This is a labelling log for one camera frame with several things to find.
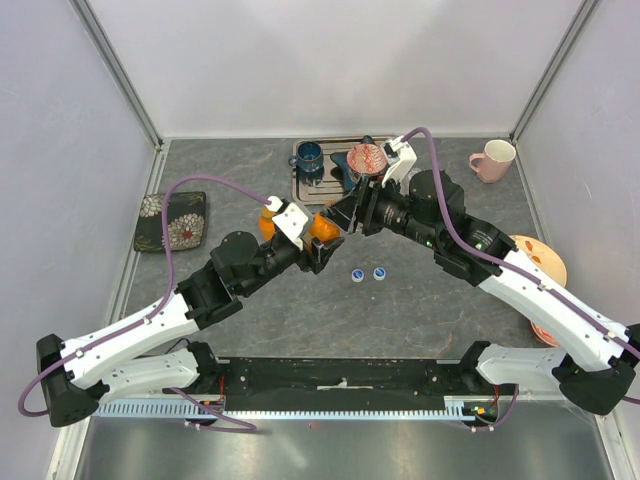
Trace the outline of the white blue bottle cap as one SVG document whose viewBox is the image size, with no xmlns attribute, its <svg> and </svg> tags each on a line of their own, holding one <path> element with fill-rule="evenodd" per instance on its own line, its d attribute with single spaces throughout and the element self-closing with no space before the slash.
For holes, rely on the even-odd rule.
<svg viewBox="0 0 640 480">
<path fill-rule="evenodd" d="M 364 280 L 364 272 L 361 269 L 354 269 L 351 273 L 351 280 L 360 283 Z"/>
<path fill-rule="evenodd" d="M 376 267 L 373 271 L 373 277 L 375 280 L 382 281 L 386 278 L 387 272 L 383 267 Z"/>
</svg>

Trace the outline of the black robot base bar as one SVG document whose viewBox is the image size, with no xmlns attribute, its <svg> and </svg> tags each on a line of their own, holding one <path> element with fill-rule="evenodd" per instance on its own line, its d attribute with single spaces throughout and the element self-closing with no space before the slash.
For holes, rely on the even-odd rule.
<svg viewBox="0 0 640 480">
<path fill-rule="evenodd" d="M 416 359 L 230 358 L 226 406 L 257 412 L 440 410 L 446 396 L 492 390 L 459 363 Z"/>
</svg>

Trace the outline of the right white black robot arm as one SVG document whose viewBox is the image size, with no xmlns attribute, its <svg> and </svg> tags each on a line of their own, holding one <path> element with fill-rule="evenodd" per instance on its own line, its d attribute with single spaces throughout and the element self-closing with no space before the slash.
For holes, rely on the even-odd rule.
<svg viewBox="0 0 640 480">
<path fill-rule="evenodd" d="M 625 399 L 639 363 L 639 328 L 608 319 L 545 274 L 493 224 L 465 210 L 464 191 L 444 171 L 421 171 L 401 194 L 394 181 L 361 180 L 323 215 L 346 233 L 388 229 L 432 250 L 449 275 L 505 302 L 551 334 L 557 347 L 507 348 L 475 342 L 458 368 L 467 392 L 491 384 L 561 394 L 609 414 Z"/>
</svg>

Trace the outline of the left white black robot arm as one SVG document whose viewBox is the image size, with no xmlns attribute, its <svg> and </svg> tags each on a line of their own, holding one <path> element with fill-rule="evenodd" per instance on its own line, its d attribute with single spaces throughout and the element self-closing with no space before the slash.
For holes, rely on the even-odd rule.
<svg viewBox="0 0 640 480">
<path fill-rule="evenodd" d="M 112 400 L 149 390 L 211 392 L 222 369 L 206 343 L 162 356 L 152 356 L 150 350 L 236 314 L 242 299 L 291 266 L 320 273 L 343 242 L 341 236 L 325 241 L 314 237 L 297 246 L 278 231 L 260 243 L 248 232 L 235 231 L 168 297 L 82 337 L 41 338 L 36 344 L 39 383 L 51 425 L 72 425 Z"/>
</svg>

